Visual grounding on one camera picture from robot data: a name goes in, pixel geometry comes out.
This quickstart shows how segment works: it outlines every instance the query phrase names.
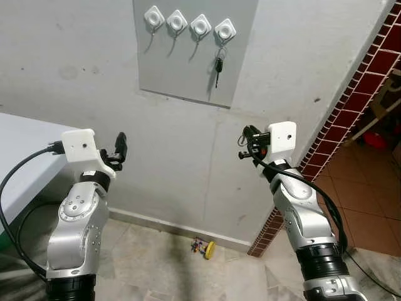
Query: tile floor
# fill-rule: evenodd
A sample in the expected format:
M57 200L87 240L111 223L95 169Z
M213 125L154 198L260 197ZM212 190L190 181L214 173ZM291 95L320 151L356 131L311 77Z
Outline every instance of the tile floor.
M316 184L340 208L350 246L401 256L401 176L389 150L343 147Z
M35 230L40 222L33 223ZM40 240L32 238L32 229L23 233L24 247L38 263L44 263L50 231L46 228ZM283 230L262 258L218 246L207 261L190 251L190 243L186 237L109 219L102 234L96 301L304 300L303 277ZM29 271L27 274L21 261L9 257L13 255L11 248L3 253L0 299L44 301L41 280ZM401 258L362 249L352 253L371 276L401 292ZM349 258L345 261L370 301L401 301L374 285ZM1 272L18 269L14 277L1 278Z

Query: key holder board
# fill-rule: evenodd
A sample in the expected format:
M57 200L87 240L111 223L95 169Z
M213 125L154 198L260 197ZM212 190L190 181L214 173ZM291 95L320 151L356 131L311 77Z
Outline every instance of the key holder board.
M257 3L257 0L133 0L140 88L229 108ZM211 30L198 43L197 35L190 25L176 39L175 33L166 23L158 27L152 35L152 28L146 22L144 14L153 5L157 6L165 19L179 9L188 24L204 14ZM225 43L222 50L225 53L216 88L216 56L219 55L222 42L215 27L227 18L235 27L236 35Z

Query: car key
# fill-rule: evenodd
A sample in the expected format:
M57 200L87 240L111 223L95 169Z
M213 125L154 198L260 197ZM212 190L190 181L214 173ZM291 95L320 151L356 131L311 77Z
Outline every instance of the car key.
M223 70L223 60L220 57L216 58L216 62L214 63L214 69L217 72L216 75L216 88L217 88L217 83L219 82L219 74Z

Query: yellow object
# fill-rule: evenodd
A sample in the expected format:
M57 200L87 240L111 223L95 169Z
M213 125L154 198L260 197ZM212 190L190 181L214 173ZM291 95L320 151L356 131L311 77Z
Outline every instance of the yellow object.
M214 253L214 247L216 246L216 244L214 243L214 241L211 241L206 248L206 253L205 253L205 258L206 259L211 259Z

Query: concrete wall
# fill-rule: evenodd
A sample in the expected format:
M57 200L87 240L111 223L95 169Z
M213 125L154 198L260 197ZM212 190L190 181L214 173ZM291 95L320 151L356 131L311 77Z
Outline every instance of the concrete wall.
M247 124L298 123L294 161L385 9L378 0L259 0L232 109L138 89L129 0L0 2L0 111L91 127L129 153L110 206L252 242L273 207L237 159Z

